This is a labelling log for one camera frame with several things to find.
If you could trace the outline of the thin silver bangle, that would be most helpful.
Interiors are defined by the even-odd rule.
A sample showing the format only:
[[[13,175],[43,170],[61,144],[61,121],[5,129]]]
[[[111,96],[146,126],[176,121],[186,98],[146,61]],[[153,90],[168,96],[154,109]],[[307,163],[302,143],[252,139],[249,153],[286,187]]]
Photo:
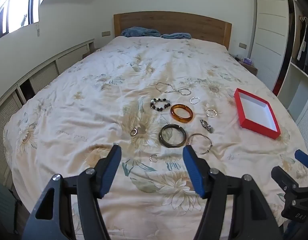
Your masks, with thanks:
[[[213,146],[212,140],[201,133],[193,133],[188,138],[188,145],[191,146],[196,154],[207,154]]]

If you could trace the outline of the amber bangle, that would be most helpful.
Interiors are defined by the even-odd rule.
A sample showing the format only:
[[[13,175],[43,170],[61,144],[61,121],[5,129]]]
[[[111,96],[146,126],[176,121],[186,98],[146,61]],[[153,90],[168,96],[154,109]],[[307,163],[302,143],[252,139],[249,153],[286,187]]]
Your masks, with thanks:
[[[174,120],[181,123],[189,123],[194,117],[193,111],[187,105],[175,104],[170,109],[171,116]]]

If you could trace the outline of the dark green bangle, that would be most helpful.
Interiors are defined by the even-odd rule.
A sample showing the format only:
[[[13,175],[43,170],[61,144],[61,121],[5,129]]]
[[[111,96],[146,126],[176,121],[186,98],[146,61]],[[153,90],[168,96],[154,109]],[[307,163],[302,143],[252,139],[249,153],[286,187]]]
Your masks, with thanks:
[[[179,148],[187,140],[187,133],[177,124],[163,126],[158,134],[159,142],[167,148]]]

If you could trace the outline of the red jewelry box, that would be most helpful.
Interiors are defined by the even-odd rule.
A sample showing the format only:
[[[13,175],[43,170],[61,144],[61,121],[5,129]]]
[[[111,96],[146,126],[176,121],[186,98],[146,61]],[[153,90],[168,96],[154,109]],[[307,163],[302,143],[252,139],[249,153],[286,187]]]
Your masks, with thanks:
[[[269,102],[240,88],[235,90],[234,99],[242,128],[272,139],[277,139],[281,135]]]

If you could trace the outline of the floral cream bed quilt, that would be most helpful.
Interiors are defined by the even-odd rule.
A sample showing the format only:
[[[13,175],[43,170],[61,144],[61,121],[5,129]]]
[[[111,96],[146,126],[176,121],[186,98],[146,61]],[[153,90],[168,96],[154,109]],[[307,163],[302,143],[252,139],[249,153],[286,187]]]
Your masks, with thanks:
[[[237,88],[270,103],[281,135],[272,139],[242,128]],[[113,239],[193,239],[205,200],[194,191],[180,148],[158,140],[174,122],[165,98],[193,111],[187,134],[208,136],[200,155],[223,174],[250,174],[278,222],[283,191],[271,178],[282,167],[300,186],[308,170],[294,158],[304,139],[277,97],[238,64],[224,46],[201,40],[117,37],[68,68],[6,124],[3,141],[16,191],[31,211],[52,175],[75,176],[105,157],[114,143],[122,159],[110,192],[99,201]]]

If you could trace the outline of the wooden nightstand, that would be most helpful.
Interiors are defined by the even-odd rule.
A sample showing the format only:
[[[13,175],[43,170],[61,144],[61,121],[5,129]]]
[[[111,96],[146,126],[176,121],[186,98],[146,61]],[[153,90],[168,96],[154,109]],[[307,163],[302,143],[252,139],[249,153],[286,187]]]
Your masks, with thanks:
[[[251,64],[246,64],[243,61],[239,61],[239,64],[241,64],[245,69],[247,69],[250,73],[252,73],[254,76],[257,75],[258,70]]]

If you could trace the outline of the white low cabinet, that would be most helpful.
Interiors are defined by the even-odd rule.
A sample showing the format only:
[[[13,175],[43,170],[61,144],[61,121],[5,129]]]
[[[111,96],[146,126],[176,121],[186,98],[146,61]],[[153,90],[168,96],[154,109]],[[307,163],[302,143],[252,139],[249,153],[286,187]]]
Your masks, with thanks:
[[[11,116],[42,88],[62,72],[83,59],[94,49],[94,40],[88,40],[64,50],[35,67],[17,81],[0,98],[0,183],[5,185],[9,178],[9,168],[5,159],[3,129]]]

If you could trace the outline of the purple tissue box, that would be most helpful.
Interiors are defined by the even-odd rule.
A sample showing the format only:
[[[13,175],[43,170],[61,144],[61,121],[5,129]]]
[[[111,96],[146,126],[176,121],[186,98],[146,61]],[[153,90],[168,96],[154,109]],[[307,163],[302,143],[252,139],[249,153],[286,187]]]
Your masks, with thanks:
[[[244,62],[245,64],[252,65],[252,61],[251,61],[251,59],[249,59],[249,58],[244,57],[244,58],[243,58],[243,62]]]

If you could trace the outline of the white wardrobe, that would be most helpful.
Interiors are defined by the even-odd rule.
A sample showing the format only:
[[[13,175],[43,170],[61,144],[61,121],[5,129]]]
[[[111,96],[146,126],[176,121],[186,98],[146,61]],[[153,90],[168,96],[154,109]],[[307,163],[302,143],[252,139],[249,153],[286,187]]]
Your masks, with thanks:
[[[297,0],[256,0],[257,77],[300,125],[308,122],[308,18]]]

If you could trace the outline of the blue pillow right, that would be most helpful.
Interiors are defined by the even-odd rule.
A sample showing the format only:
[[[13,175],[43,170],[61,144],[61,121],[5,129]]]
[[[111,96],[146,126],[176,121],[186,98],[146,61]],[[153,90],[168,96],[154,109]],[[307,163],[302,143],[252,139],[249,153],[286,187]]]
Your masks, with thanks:
[[[165,39],[191,39],[191,35],[189,33],[172,33],[172,34],[162,34],[161,38]]]

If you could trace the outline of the wooden headboard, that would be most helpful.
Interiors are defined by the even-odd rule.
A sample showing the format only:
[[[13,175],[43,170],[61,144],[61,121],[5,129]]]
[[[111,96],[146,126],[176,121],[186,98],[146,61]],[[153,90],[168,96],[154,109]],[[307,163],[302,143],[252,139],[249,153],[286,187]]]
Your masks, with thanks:
[[[230,44],[232,24],[215,18],[174,11],[139,11],[113,15],[114,35],[130,27],[156,29],[161,34],[189,33],[192,38]]]

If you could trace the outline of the window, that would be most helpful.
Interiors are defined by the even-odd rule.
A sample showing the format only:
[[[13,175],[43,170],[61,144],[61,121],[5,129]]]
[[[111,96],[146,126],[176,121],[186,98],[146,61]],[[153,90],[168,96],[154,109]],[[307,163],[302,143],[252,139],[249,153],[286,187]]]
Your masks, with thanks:
[[[37,23],[43,0],[0,0],[0,38]]]

